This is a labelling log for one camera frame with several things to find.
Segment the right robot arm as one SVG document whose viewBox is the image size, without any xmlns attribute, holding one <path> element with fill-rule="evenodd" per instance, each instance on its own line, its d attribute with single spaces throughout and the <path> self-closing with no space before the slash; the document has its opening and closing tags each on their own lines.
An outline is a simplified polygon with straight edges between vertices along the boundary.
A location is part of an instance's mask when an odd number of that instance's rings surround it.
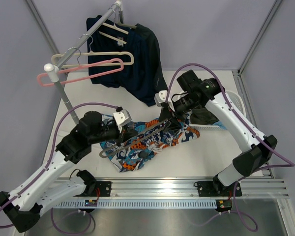
<svg viewBox="0 0 295 236">
<path fill-rule="evenodd" d="M 193 70 L 184 72 L 177 79 L 186 93 L 179 100 L 169 100 L 168 92 L 162 90 L 155 94 L 156 105 L 161 107 L 160 121 L 166 121 L 166 128 L 175 130 L 180 127 L 179 120 L 198 106 L 205 107 L 226 127 L 235 139 L 241 154 L 219 172 L 212 180 L 211 189 L 218 195 L 227 194 L 238 180 L 250 176 L 270 158 L 277 139 L 266 136 L 231 103 L 228 94 L 216 77 L 201 80 Z"/>
</svg>

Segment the light blue shorts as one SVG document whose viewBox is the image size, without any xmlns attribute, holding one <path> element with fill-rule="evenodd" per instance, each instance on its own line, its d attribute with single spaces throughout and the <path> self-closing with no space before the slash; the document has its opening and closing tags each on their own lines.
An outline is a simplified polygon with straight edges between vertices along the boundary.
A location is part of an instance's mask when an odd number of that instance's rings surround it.
<svg viewBox="0 0 295 236">
<path fill-rule="evenodd" d="M 218 126 L 219 128 L 221 128 L 223 130 L 227 130 L 227 128 L 224 126 L 224 124 L 221 121 L 218 121 L 218 122 L 214 123 L 213 125 Z"/>
</svg>

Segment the olive green shorts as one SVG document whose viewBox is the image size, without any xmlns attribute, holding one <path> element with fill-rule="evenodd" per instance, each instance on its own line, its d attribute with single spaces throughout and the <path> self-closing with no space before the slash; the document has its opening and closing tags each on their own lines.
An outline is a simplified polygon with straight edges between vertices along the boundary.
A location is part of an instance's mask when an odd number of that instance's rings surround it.
<svg viewBox="0 0 295 236">
<path fill-rule="evenodd" d="M 198 125 L 213 125 L 219 121 L 219 119 L 206 108 L 193 109 L 190 120 L 192 124 Z"/>
</svg>

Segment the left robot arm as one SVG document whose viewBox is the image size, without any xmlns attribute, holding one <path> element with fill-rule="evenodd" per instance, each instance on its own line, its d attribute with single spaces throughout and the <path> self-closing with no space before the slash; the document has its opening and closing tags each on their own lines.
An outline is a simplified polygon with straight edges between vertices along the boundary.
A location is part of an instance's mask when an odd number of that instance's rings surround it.
<svg viewBox="0 0 295 236">
<path fill-rule="evenodd" d="M 73 130 L 61 142 L 53 144 L 54 151 L 34 174 L 10 192 L 0 192 L 0 207 L 20 233 L 32 228 L 49 209 L 73 196 L 90 196 L 98 193 L 95 177 L 87 170 L 57 188 L 49 186 L 64 172 L 74 167 L 91 153 L 91 146 L 103 141 L 125 142 L 136 135 L 127 127 L 130 114 L 121 107 L 113 119 L 104 124 L 99 112 L 90 111 L 78 121 Z"/>
</svg>

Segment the patterned colourful shorts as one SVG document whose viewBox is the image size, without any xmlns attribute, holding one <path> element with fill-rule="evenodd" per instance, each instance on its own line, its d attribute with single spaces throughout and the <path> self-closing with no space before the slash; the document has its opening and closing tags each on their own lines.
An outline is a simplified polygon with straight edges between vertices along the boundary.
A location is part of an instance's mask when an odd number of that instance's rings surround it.
<svg viewBox="0 0 295 236">
<path fill-rule="evenodd" d="M 135 129 L 138 133 L 143 130 L 151 127 L 158 123 L 158 119 L 153 119 L 149 122 L 138 121 L 138 122 L 130 122 L 128 123 L 129 128 Z M 112 164 L 116 167 L 119 172 L 127 172 L 127 171 L 136 171 L 141 169 L 146 162 L 153 159 L 157 154 L 161 153 L 164 149 L 168 147 L 175 147 L 179 144 L 195 140 L 200 137 L 200 132 L 198 129 L 192 128 L 190 125 L 190 115 L 187 114 L 183 121 L 183 127 L 177 132 L 164 132 L 160 131 L 147 139 L 142 140 L 141 142 L 132 145 L 131 147 L 118 152 L 114 156 L 108 157 Z M 154 132 L 157 127 L 148 131 L 144 135 L 148 135 Z M 129 139 L 126 143 L 121 144 L 120 146 L 126 146 L 130 143 L 135 142 L 136 140 L 142 138 L 142 135 L 133 137 Z M 103 141 L 100 143 L 100 147 L 102 150 L 110 148 L 116 145 L 114 140 L 112 141 Z M 115 151 L 116 148 L 106 152 L 107 154 Z"/>
</svg>

